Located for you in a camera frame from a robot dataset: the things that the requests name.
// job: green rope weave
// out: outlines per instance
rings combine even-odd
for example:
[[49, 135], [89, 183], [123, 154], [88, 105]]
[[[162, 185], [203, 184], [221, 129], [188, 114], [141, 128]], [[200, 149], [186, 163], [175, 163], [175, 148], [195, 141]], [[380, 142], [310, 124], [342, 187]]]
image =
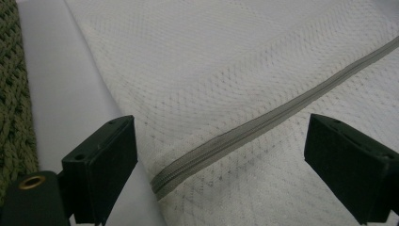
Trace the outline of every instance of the green rope weave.
[[18, 8], [0, 0], [0, 206], [8, 186], [38, 170]]

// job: zipper tape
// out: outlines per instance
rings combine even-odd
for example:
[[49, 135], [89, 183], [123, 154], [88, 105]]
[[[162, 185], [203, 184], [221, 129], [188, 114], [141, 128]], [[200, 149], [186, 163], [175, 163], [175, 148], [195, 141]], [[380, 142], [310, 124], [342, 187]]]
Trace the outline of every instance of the zipper tape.
[[371, 54], [351, 63], [328, 80], [276, 109], [215, 137], [183, 155], [159, 172], [151, 181], [152, 191], [161, 200], [189, 176], [210, 166], [228, 153], [276, 127], [295, 113], [340, 85], [355, 73], [377, 62], [399, 46], [399, 37]]

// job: zipper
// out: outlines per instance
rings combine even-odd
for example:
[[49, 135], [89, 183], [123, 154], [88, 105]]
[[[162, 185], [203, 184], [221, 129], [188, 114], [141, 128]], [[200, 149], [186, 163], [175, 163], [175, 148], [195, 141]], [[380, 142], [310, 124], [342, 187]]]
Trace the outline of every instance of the zipper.
[[352, 75], [370, 64], [377, 62], [398, 46], [399, 37], [396, 37], [368, 56], [351, 63], [338, 73], [332, 75], [325, 82], [295, 97], [286, 104], [277, 107], [261, 117], [238, 126], [221, 136], [209, 140], [193, 151], [175, 160], [159, 172], [151, 181], [152, 191], [155, 193], [158, 201], [164, 198], [189, 176], [208, 167], [228, 153], [276, 127], [311, 102], [340, 85]]

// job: gray surface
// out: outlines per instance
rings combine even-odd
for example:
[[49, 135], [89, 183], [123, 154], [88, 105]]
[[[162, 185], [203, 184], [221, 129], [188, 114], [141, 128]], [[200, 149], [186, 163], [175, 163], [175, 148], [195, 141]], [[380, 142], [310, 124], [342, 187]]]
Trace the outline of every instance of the gray surface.
[[[60, 172], [63, 156], [121, 113], [66, 4], [18, 2], [40, 169]], [[140, 163], [107, 225], [165, 225]]]

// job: zipper teeth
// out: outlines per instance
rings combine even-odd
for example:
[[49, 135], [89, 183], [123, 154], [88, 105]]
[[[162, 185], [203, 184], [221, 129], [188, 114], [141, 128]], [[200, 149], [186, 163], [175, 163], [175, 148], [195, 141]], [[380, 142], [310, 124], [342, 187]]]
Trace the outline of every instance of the zipper teeth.
[[232, 129], [230, 132], [216, 137], [191, 151], [190, 153], [185, 154], [164, 168], [152, 179], [151, 184], [153, 192], [156, 194], [158, 200], [162, 199], [184, 179], [211, 165], [229, 153], [223, 151], [228, 150], [232, 146], [234, 146], [236, 149], [238, 147], [235, 146], [242, 146], [259, 135], [267, 132], [289, 117], [293, 116], [296, 112], [300, 111], [314, 100], [340, 85], [343, 81], [355, 73], [378, 61], [380, 58], [387, 55], [398, 46], [399, 37], [396, 37], [394, 40], [385, 44], [368, 56], [364, 56], [363, 58], [346, 66], [344, 69], [338, 73], [335, 73], [325, 82], [297, 96], [288, 103], [279, 106], [278, 108], [262, 115], [257, 119], [238, 126], [237, 128]]

